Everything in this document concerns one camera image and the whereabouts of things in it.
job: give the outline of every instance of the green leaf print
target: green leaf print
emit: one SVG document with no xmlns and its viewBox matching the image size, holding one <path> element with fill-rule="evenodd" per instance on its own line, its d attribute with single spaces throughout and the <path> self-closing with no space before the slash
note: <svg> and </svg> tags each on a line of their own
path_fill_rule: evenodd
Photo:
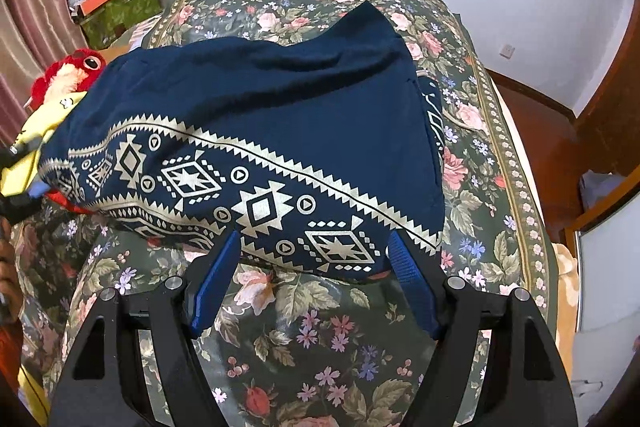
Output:
<svg viewBox="0 0 640 427">
<path fill-rule="evenodd" d="M 391 407 L 411 384 L 402 380 L 387 380 L 373 392 L 373 407 Z"/>
<path fill-rule="evenodd" d="M 269 340 L 276 346 L 286 346 L 291 342 L 291 339 L 287 335 L 278 330 L 269 332 Z"/>
<path fill-rule="evenodd" d="M 473 219 L 463 203 L 451 209 L 451 222 L 463 234 L 476 237 Z"/>
<path fill-rule="evenodd" d="M 260 335 L 257 339 L 254 340 L 254 349 L 256 356 L 265 362 L 267 360 L 267 355 L 269 354 L 269 341 L 267 337 L 264 335 Z"/>
<path fill-rule="evenodd" d="M 494 256 L 498 260 L 498 263 L 503 264 L 504 258 L 507 257 L 509 253 L 507 250 L 507 232 L 502 230 L 494 241 Z"/>
<path fill-rule="evenodd" d="M 231 315 L 224 309 L 221 309 L 216 316 L 213 327 L 220 333 L 220 336 L 225 342 L 240 347 L 240 343 L 238 342 L 240 328 L 238 326 L 238 318 L 235 315 Z"/>
<path fill-rule="evenodd" d="M 367 402 L 355 382 L 351 384 L 351 387 L 345 393 L 342 408 L 354 420 L 364 420 L 367 417 Z"/>
<path fill-rule="evenodd" d="M 462 204 L 467 210 L 478 210 L 482 205 L 482 201 L 475 194 L 472 194 L 468 190 L 460 192 L 460 204 Z"/>
<path fill-rule="evenodd" d="M 490 283 L 498 283 L 504 279 L 504 272 L 495 263 L 480 263 L 482 275 Z"/>
<path fill-rule="evenodd" d="M 286 420 L 300 419 L 306 416 L 306 411 L 312 403 L 296 401 L 284 404 L 278 409 L 276 413 L 276 420 L 278 423 L 282 423 Z"/>
<path fill-rule="evenodd" d="M 367 427 L 386 427 L 391 423 L 394 416 L 394 413 L 386 407 L 376 407 L 371 411 L 371 414 L 369 414 L 365 425 Z"/>
<path fill-rule="evenodd" d="M 285 346 L 271 346 L 271 354 L 273 355 L 273 358 L 282 365 L 288 365 L 289 367 L 294 367 L 296 365 L 289 348 Z"/>
<path fill-rule="evenodd" d="M 369 298 L 367 294 L 362 290 L 358 290 L 357 288 L 352 288 L 349 292 L 351 300 L 353 300 L 354 304 L 361 306 L 363 308 L 369 309 Z"/>
<path fill-rule="evenodd" d="M 300 277 L 295 284 L 283 285 L 276 293 L 276 311 L 287 321 L 287 326 L 306 313 L 309 302 L 311 295 L 301 283 Z"/>
</svg>

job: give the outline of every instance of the yellow fabric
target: yellow fabric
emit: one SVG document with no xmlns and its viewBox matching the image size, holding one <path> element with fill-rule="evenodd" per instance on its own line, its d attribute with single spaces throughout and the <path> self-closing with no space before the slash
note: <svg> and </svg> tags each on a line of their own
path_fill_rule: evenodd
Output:
<svg viewBox="0 0 640 427">
<path fill-rule="evenodd" d="M 55 129 L 65 120 L 86 92 L 72 92 L 57 100 L 42 104 L 27 120 L 15 143 L 24 143 L 36 136 L 42 136 L 46 143 Z M 40 149 L 20 160 L 16 165 L 2 171 L 0 192 L 3 196 L 13 196 L 27 190 L 38 171 Z"/>
<path fill-rule="evenodd" d="M 558 321 L 556 323 L 556 347 L 569 378 L 573 370 L 575 323 L 578 319 L 580 276 L 578 262 L 565 245 L 554 243 L 558 260 Z"/>
<path fill-rule="evenodd" d="M 18 374 L 20 389 L 27 399 L 27 406 L 33 418 L 40 425 L 45 425 L 49 417 L 49 401 L 42 386 L 22 366 Z"/>
</svg>

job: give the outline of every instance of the floral bedspread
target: floral bedspread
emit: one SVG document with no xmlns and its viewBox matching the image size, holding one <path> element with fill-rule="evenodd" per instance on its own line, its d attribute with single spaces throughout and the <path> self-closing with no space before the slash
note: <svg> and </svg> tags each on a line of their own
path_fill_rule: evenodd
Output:
<svg viewBox="0 0 640 427">
<path fill-rule="evenodd" d="M 364 0 L 174 0 L 143 46 L 240 36 L 311 39 Z M 530 290 L 556 331 L 558 267 L 495 91 L 466 31 L 440 0 L 369 0 L 416 70 L 436 80 L 446 116 L 446 222 L 440 262 L 479 290 Z M 47 203 L 15 230 L 27 295 L 24 362 L 52 393 L 97 294 L 146 291 L 199 255 L 147 244 L 100 216 Z M 242 264 L 214 328 L 194 342 L 231 426 L 399 424 L 433 353 L 392 273 L 356 284 Z M 458 422 L 472 417 L 490 331 L 478 336 Z M 170 425 L 152 341 L 141 334 L 152 404 Z"/>
</svg>

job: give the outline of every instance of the person's hand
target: person's hand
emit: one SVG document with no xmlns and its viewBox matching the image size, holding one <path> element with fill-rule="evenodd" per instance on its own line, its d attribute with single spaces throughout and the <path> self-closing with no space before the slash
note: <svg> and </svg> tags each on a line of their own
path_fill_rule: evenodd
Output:
<svg viewBox="0 0 640 427">
<path fill-rule="evenodd" d="M 11 226 L 4 217 L 0 217 L 0 293 L 8 299 L 11 319 L 15 322 L 22 308 L 22 290 L 15 270 L 15 250 L 9 243 Z"/>
</svg>

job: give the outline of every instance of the red fabric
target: red fabric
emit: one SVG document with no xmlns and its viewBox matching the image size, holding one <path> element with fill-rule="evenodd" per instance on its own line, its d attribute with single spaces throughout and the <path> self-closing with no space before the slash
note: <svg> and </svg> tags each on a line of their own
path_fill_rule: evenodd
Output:
<svg viewBox="0 0 640 427">
<path fill-rule="evenodd" d="M 94 57 L 100 62 L 100 67 L 97 70 L 92 70 L 87 68 L 84 64 L 84 60 L 88 57 Z M 73 64 L 79 70 L 84 71 L 87 74 L 87 77 L 80 82 L 78 87 L 74 92 L 83 92 L 88 90 L 92 84 L 98 79 L 100 72 L 107 65 L 107 62 L 104 60 L 104 57 L 100 55 L 98 52 L 93 50 L 89 50 L 86 48 L 82 48 L 80 50 L 76 50 L 73 54 L 68 57 L 63 58 L 57 62 L 54 62 L 52 65 L 47 68 L 47 71 L 44 72 L 43 76 L 39 76 L 31 86 L 31 104 L 30 107 L 33 110 L 36 110 L 44 103 L 44 97 L 47 94 L 47 90 L 51 86 L 52 81 L 55 80 L 55 76 L 63 66 L 63 64 Z"/>
<path fill-rule="evenodd" d="M 20 321 L 0 328 L 0 371 L 14 393 L 18 392 L 21 352 L 22 324 Z"/>
<path fill-rule="evenodd" d="M 58 192 L 57 190 L 51 190 L 50 192 L 47 192 L 47 198 L 49 198 L 51 201 L 56 202 L 57 204 L 60 204 L 61 206 L 64 206 L 67 210 L 75 212 L 76 214 L 93 214 L 91 211 L 86 210 L 85 208 L 75 206 L 73 203 L 70 203 L 62 195 L 62 193 Z"/>
</svg>

